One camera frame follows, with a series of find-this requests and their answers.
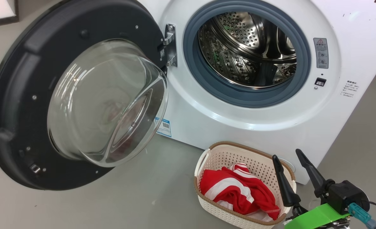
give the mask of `washing machine door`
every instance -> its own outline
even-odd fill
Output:
[[[45,12],[0,65],[0,167],[27,187],[66,190],[135,156],[166,109],[163,41],[135,0]]]

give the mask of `door hinge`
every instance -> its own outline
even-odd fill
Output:
[[[165,26],[165,39],[163,45],[167,47],[167,67],[177,67],[177,41],[175,39],[175,25],[167,24]]]

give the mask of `teal connector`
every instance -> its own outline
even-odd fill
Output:
[[[356,203],[351,203],[349,205],[348,212],[351,216],[364,223],[368,229],[376,229],[376,220],[373,220],[372,216]]]

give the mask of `red and white clothing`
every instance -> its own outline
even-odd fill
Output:
[[[199,187],[205,197],[237,213],[264,221],[276,220],[280,214],[273,193],[244,163],[204,170]]]

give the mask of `laundry basket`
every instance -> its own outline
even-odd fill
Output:
[[[218,170],[223,166],[229,168],[237,162],[246,163],[249,171],[271,188],[275,197],[275,204],[281,209],[277,220],[265,222],[253,219],[249,216],[222,207],[201,193],[199,183],[202,179],[204,170]],[[286,163],[283,161],[281,161],[281,163],[284,168],[284,175],[294,192],[296,192],[296,181],[293,171],[291,171]],[[194,175],[194,186],[201,206],[212,215],[237,227],[243,229],[270,229],[283,221],[286,218],[287,213],[290,211],[289,207],[283,206],[271,155],[256,149],[233,142],[218,142],[205,150],[201,155],[197,167],[195,168]]]

